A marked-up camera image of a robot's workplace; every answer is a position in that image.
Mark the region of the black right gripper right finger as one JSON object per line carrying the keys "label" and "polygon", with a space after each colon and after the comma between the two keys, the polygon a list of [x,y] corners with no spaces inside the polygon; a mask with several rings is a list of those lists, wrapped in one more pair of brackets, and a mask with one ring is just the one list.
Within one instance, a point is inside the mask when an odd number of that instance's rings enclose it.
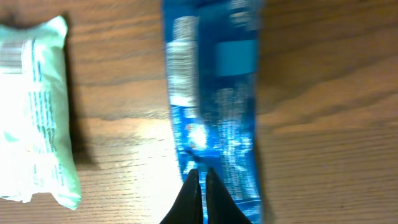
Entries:
{"label": "black right gripper right finger", "polygon": [[208,224],[251,224],[213,168],[206,175]]}

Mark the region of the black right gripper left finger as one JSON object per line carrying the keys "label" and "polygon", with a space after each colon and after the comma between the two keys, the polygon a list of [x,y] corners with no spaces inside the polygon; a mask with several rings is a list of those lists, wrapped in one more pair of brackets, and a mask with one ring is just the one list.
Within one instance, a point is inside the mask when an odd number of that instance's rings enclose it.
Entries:
{"label": "black right gripper left finger", "polygon": [[199,174],[192,169],[170,211],[160,224],[203,224],[203,205]]}

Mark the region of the mint green snack packet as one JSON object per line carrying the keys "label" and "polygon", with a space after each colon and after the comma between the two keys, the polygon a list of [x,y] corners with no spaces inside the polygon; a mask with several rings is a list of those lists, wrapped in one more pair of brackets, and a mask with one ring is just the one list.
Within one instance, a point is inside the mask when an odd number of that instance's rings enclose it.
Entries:
{"label": "mint green snack packet", "polygon": [[75,210],[62,16],[28,29],[1,26],[1,197],[27,203],[50,193]]}

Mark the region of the blue Oreo cookie packet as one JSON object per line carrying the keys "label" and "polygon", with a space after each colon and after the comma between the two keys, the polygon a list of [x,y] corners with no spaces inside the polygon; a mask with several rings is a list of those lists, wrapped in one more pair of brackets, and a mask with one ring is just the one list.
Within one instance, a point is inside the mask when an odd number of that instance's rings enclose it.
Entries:
{"label": "blue Oreo cookie packet", "polygon": [[214,169],[250,222],[262,222],[255,82],[263,3],[164,0],[170,119],[182,179]]}

